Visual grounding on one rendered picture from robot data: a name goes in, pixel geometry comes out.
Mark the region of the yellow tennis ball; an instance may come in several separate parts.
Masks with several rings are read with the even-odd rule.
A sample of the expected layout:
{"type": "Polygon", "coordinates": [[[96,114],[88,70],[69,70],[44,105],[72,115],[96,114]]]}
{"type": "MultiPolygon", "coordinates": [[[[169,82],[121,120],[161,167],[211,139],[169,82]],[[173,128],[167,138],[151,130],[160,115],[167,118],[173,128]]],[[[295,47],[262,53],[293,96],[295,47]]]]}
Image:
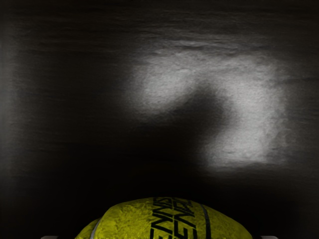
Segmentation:
{"type": "Polygon", "coordinates": [[[151,197],[117,204],[75,239],[253,239],[238,222],[203,204],[151,197]]]}

